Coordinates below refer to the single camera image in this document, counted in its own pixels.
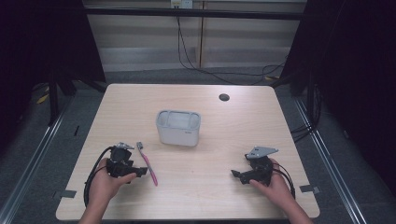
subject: wooden table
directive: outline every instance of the wooden table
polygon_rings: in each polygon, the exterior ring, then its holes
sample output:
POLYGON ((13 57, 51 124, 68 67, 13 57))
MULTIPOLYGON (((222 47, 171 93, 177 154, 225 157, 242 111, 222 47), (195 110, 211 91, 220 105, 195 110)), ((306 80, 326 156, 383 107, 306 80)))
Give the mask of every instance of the wooden table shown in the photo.
MULTIPOLYGON (((304 167, 274 90, 270 87, 205 85, 112 84, 93 121, 56 216, 80 219, 84 212, 84 182, 99 155, 118 142, 141 141, 159 185, 149 175, 124 185, 108 206, 104 219, 200 220, 285 218, 277 207, 250 185, 242 185, 231 170, 251 170, 244 154, 255 146, 275 147, 276 159, 290 173, 297 202, 310 217, 319 214, 304 167), (222 93, 230 96, 223 102, 222 93), (164 109, 201 115, 196 147, 161 143, 156 116, 164 109)), ((137 149, 134 166, 146 166, 137 149)))

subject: white container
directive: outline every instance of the white container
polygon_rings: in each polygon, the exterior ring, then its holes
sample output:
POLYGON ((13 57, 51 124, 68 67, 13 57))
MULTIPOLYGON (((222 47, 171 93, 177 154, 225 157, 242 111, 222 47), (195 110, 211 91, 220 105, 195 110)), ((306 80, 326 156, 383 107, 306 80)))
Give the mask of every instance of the white container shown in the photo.
POLYGON ((198 144, 201 126, 198 113, 163 110, 158 113, 156 123, 161 142, 188 147, 198 144))

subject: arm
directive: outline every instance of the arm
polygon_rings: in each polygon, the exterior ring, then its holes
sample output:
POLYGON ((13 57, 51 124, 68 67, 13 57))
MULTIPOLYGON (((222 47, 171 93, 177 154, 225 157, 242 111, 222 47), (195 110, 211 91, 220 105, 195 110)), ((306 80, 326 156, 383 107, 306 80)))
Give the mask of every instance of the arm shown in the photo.
POLYGON ((291 196, 289 187, 281 174, 273 172, 270 186, 265 186, 256 180, 250 180, 249 184, 262 192, 273 204, 280 207, 291 224, 313 223, 304 209, 291 196))
POLYGON ((102 159, 96 168, 98 172, 90 187, 90 201, 79 221, 80 224, 101 223, 108 203, 117 194, 119 188, 136 178, 136 174, 114 178, 103 167, 106 167, 106 159, 102 159))

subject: human hand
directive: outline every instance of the human hand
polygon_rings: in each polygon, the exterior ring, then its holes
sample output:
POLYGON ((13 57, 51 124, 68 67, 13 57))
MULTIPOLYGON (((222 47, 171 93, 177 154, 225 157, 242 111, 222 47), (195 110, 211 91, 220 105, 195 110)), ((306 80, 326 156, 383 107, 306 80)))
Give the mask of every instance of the human hand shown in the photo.
MULTIPOLYGON (((274 164, 274 169, 279 170, 279 165, 277 161, 274 159, 270 160, 274 164)), ((265 184, 262 184, 253 179, 249 181, 249 184, 262 192, 268 198, 268 200, 270 200, 272 203, 282 209, 284 209, 285 206, 287 206, 291 202, 295 202, 294 198, 290 193, 289 187, 286 184, 285 179, 278 172, 272 173, 271 183, 269 186, 266 186, 265 184)))
POLYGON ((121 176, 119 178, 112 177, 107 172, 106 160, 107 158, 101 159, 98 167, 96 168, 97 173, 91 183, 89 195, 90 201, 88 205, 108 204, 123 184, 126 184, 136 178, 135 173, 121 176))

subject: power outlet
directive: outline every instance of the power outlet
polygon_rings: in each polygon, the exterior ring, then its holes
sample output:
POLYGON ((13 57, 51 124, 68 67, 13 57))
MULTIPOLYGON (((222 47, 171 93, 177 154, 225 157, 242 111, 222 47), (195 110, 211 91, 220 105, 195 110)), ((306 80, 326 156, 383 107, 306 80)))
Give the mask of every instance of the power outlet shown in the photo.
POLYGON ((181 0, 181 8, 192 9, 192 0, 181 0))
POLYGON ((171 0, 171 8, 181 8, 181 0, 171 0))

